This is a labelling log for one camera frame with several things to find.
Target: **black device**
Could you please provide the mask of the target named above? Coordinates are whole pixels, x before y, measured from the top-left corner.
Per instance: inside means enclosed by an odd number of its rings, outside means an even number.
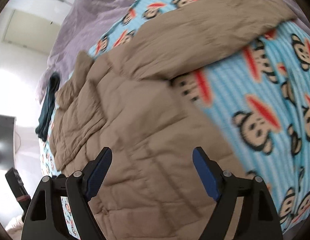
[[[24,188],[22,179],[16,169],[11,168],[8,172],[6,172],[5,178],[17,202],[23,209],[22,221],[24,222],[28,207],[31,204],[31,197],[28,195],[26,189]]]
[[[26,214],[22,240],[75,240],[68,233],[61,196],[67,196],[81,240],[106,240],[97,225],[88,201],[97,195],[112,162],[111,149],[104,147],[94,161],[68,178],[42,178]],[[279,218],[263,179],[235,177],[222,171],[201,147],[193,151],[193,162],[207,194],[217,205],[200,240],[223,240],[236,199],[244,197],[234,240],[282,240]]]

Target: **white wall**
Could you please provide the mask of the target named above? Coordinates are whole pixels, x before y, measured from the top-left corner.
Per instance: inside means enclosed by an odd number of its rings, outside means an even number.
[[[0,114],[16,116],[16,131],[21,147],[16,153],[16,168],[25,188],[33,195],[40,179],[39,142],[35,134],[40,106],[35,101],[35,88],[47,66],[48,55],[2,43],[2,34],[11,11],[0,15]],[[15,136],[16,147],[19,138]],[[5,226],[22,213],[8,185],[0,183],[0,221]]]

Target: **cable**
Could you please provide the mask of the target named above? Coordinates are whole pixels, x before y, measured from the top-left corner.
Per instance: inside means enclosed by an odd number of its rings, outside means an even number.
[[[15,151],[15,153],[17,153],[18,150],[21,148],[22,142],[21,142],[21,136],[18,134],[18,132],[15,131],[15,133],[16,133],[16,134],[18,135],[18,137],[19,137],[19,147],[18,147],[18,149]]]

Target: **monkey print sheet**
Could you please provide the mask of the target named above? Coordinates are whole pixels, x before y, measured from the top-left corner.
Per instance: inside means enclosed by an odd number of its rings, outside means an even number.
[[[135,1],[90,49],[90,56],[96,59],[129,42],[145,21],[193,1]],[[306,219],[310,213],[310,37],[293,22],[282,23],[231,57],[171,83],[219,126],[247,174],[264,178],[283,232]]]

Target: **lavender fabric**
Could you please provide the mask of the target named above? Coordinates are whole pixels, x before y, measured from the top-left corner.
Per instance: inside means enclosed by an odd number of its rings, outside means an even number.
[[[88,51],[98,38],[123,17],[135,0],[75,0],[65,18],[36,89],[41,103],[50,76],[57,72],[62,86],[74,70],[77,54]]]

